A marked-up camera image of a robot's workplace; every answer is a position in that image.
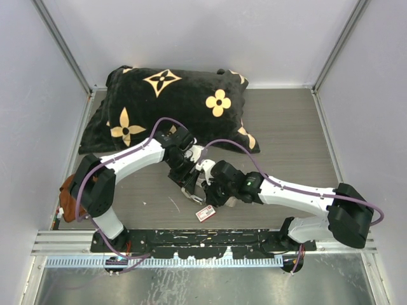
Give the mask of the red white staple box sleeve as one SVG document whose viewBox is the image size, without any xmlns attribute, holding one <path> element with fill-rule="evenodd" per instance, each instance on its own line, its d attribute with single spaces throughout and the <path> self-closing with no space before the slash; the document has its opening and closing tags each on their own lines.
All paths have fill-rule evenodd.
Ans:
<svg viewBox="0 0 407 305">
<path fill-rule="evenodd" d="M 195 215 L 199 222 L 204 222 L 207 219 L 210 219 L 216 214 L 216 210 L 212 205 L 207 205 L 206 207 L 199 210 Z"/>
</svg>

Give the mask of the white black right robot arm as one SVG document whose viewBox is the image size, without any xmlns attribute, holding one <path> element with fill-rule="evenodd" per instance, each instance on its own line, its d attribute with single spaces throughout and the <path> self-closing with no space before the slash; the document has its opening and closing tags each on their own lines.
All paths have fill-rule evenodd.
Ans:
<svg viewBox="0 0 407 305">
<path fill-rule="evenodd" d="M 224 160 L 206 159 L 196 169 L 204 175 L 201 187 L 205 201 L 214 207 L 234 199 L 308 213 L 306 218 L 284 220 L 277 239 L 286 249 L 296 250 L 306 242 L 331 238 L 351 248 L 365 247 L 373 209 L 348 184 L 318 189 L 275 180 L 260 172 L 243 173 Z"/>
</svg>

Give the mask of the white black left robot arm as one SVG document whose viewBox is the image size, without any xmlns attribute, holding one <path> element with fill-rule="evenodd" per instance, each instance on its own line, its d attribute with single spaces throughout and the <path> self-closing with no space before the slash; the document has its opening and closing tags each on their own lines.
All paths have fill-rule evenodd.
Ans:
<svg viewBox="0 0 407 305">
<path fill-rule="evenodd" d="M 128 237 L 113 210 L 117 183 L 149 165 L 165 162 L 170 167 L 169 177 L 183 187 L 203 149 L 183 127 L 170 135 L 156 132 L 138 146 L 124 151 L 101 158 L 94 154 L 85 156 L 74 174 L 69 193 L 101 233 L 116 248 L 122 247 Z"/>
</svg>

